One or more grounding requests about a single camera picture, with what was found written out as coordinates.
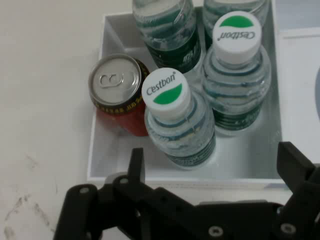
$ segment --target bottle cap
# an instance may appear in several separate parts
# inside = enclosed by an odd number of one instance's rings
[[[144,80],[142,98],[153,116],[176,119],[186,113],[191,91],[185,76],[173,68],[160,68]]]
[[[222,16],[212,32],[216,56],[228,64],[242,64],[260,49],[262,28],[258,19],[245,11]]]

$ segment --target white table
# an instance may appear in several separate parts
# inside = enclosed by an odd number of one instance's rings
[[[98,60],[102,15],[130,11],[131,1],[0,5],[0,239],[51,239],[66,191],[85,183],[94,110],[87,82]],[[169,190],[193,204],[284,204],[291,196],[283,190],[203,189],[197,196]]]

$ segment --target white tray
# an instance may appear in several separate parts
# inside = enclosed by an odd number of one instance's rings
[[[196,12],[203,47],[201,8],[197,7]],[[282,188],[284,183],[279,179],[276,169],[279,141],[292,141],[307,157],[310,155],[319,156],[320,147],[312,149],[312,144],[306,141],[311,138],[301,139],[301,136],[305,137],[307,134],[314,136],[315,140],[320,136],[320,121],[316,109],[301,106],[306,103],[316,105],[315,98],[312,99],[314,90],[311,95],[312,89],[300,89],[300,79],[295,78],[303,74],[301,66],[298,65],[306,63],[306,60],[303,59],[301,62],[296,60],[292,71],[288,71],[291,69],[291,67],[288,68],[290,62],[295,57],[293,51],[295,47],[287,47],[287,43],[290,42],[289,38],[278,34],[278,31],[275,30],[274,13],[275,2],[272,1],[272,8],[263,29],[263,45],[272,62],[272,86],[255,124],[255,129],[239,137],[217,135],[215,154],[211,156],[210,162],[200,169],[183,171],[174,167],[165,155],[155,148],[149,137],[134,137],[112,125],[103,114],[97,111],[92,120],[88,182],[102,184],[107,176],[117,172],[125,172],[128,168],[132,148],[138,147],[144,148],[146,182],[150,185],[171,188]],[[140,38],[131,13],[108,15],[103,19],[99,57],[112,53],[129,54],[145,63],[150,71],[157,68]],[[320,49],[318,48],[309,52],[315,58],[320,56],[319,53]],[[281,67],[279,74],[276,59],[280,61],[278,64]],[[315,77],[309,79],[309,81],[312,80],[315,82]],[[301,95],[296,95],[298,93],[305,95],[303,101],[301,101]],[[313,117],[312,122],[306,120],[303,115],[295,113],[297,104],[300,106],[300,111],[303,110],[308,116]]]

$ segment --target water bottle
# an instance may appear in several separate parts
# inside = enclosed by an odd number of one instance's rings
[[[212,30],[218,19],[233,11],[244,11],[255,15],[261,25],[266,22],[270,0],[204,0],[203,24],[205,46],[208,50],[212,44]]]
[[[237,135],[252,125],[270,88],[271,64],[261,38],[261,25],[248,12],[230,12],[214,26],[202,87],[217,130],[225,134]]]
[[[136,26],[159,68],[174,68],[195,82],[204,54],[192,0],[133,0]]]
[[[173,68],[152,72],[142,85],[144,122],[153,143],[177,166],[192,170],[216,146],[215,119],[205,97]]]

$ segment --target soda can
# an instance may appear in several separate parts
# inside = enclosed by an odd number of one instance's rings
[[[141,61],[126,54],[112,54],[95,65],[88,81],[93,104],[139,137],[148,135],[141,88],[149,73]]]

